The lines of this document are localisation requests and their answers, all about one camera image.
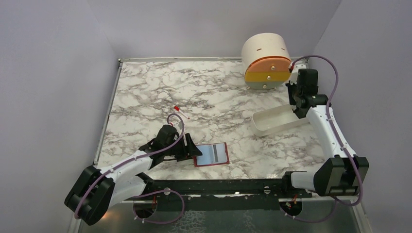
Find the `red card holder wallet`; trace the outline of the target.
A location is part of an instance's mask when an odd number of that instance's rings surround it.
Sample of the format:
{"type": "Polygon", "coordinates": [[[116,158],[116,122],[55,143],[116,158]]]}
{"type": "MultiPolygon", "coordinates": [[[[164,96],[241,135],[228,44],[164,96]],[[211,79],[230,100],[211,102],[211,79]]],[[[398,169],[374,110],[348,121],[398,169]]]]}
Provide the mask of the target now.
{"type": "Polygon", "coordinates": [[[193,159],[195,167],[225,165],[230,163],[228,147],[225,142],[197,145],[196,148],[202,155],[196,156],[193,159]]]}

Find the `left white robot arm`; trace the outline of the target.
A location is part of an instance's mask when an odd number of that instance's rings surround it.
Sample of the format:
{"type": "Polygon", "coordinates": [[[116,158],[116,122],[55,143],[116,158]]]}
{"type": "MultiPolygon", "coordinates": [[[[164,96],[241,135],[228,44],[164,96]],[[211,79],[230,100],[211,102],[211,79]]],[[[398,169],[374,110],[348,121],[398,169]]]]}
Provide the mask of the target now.
{"type": "Polygon", "coordinates": [[[123,200],[133,196],[149,198],[153,187],[146,172],[162,163],[166,156],[173,156],[179,162],[201,155],[189,133],[182,135],[172,125],[163,125],[155,138],[126,159],[103,168],[86,167],[64,204],[77,219],[93,225],[110,207],[123,200]]]}

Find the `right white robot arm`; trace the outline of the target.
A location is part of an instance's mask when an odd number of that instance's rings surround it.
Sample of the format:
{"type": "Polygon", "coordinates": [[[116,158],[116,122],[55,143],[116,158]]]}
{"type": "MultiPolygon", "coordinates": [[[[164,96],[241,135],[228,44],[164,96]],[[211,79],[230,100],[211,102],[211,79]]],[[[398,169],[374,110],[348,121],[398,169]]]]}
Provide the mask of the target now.
{"type": "Polygon", "coordinates": [[[291,198],[300,189],[319,196],[356,196],[369,168],[365,157],[358,157],[335,121],[325,94],[318,94],[318,71],[303,68],[296,81],[286,83],[289,102],[298,119],[307,119],[315,130],[325,162],[317,171],[293,171],[280,185],[281,193],[291,198]]]}

